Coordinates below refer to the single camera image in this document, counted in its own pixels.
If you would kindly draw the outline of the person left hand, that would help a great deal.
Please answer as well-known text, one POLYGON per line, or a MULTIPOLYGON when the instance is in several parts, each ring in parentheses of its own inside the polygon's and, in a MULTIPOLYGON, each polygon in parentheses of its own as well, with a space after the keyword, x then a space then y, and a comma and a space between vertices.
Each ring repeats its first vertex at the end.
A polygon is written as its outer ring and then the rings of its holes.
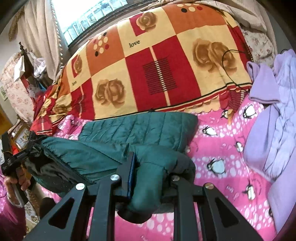
POLYGON ((8 199, 12 204, 19 205, 20 203, 13 189, 13 184, 19 184, 22 191, 27 190, 27 188, 30 186, 30 180, 25 176, 23 167, 18 167, 16 169, 16 177, 8 176, 4 179, 4 185, 6 187, 8 199))

